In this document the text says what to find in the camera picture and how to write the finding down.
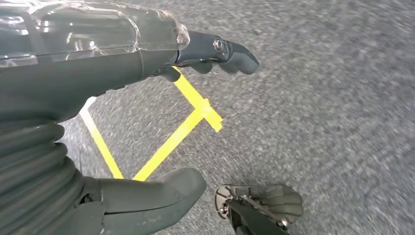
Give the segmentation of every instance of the yellow floor marking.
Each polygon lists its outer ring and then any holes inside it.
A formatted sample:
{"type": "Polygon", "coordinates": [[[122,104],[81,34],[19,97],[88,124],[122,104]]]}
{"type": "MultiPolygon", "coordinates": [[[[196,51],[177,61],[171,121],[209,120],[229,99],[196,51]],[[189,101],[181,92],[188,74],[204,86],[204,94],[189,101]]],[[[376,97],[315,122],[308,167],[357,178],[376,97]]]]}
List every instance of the yellow floor marking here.
{"type": "Polygon", "coordinates": [[[99,151],[104,157],[104,160],[107,163],[108,168],[110,169],[111,173],[113,174],[113,177],[116,179],[123,179],[124,177],[122,176],[122,173],[119,170],[110,150],[105,144],[104,139],[102,138],[100,132],[98,131],[98,128],[96,127],[91,117],[91,114],[88,112],[87,109],[82,109],[79,112],[79,114],[82,120],[84,121],[85,125],[87,126],[93,140],[95,141],[96,146],[98,146],[99,151]]]}
{"type": "Polygon", "coordinates": [[[145,181],[202,119],[200,112],[194,110],[134,176],[133,180],[145,181]]]}
{"type": "Polygon", "coordinates": [[[180,72],[180,78],[174,84],[182,92],[185,98],[190,102],[190,104],[196,109],[199,110],[206,119],[206,121],[212,126],[212,128],[219,132],[222,129],[222,118],[219,114],[210,106],[208,99],[203,99],[203,97],[197,92],[196,89],[190,84],[185,76],[180,72]]]}
{"type": "MultiPolygon", "coordinates": [[[[174,84],[182,92],[185,98],[195,108],[195,110],[184,120],[184,122],[173,132],[173,134],[166,140],[166,142],[156,151],[152,158],[144,165],[144,167],[135,175],[134,180],[145,181],[151,173],[173,152],[173,150],[183,141],[183,139],[193,130],[194,127],[202,120],[206,121],[211,127],[219,132],[222,129],[222,118],[210,106],[208,99],[197,92],[196,89],[189,83],[189,81],[180,72],[180,78],[174,84]]],[[[91,114],[88,112],[88,107],[94,100],[87,102],[86,106],[80,111],[80,116],[87,126],[93,140],[98,146],[105,162],[108,165],[111,173],[116,179],[123,179],[121,171],[119,170],[111,152],[104,142],[98,128],[96,127],[91,114]]]]}

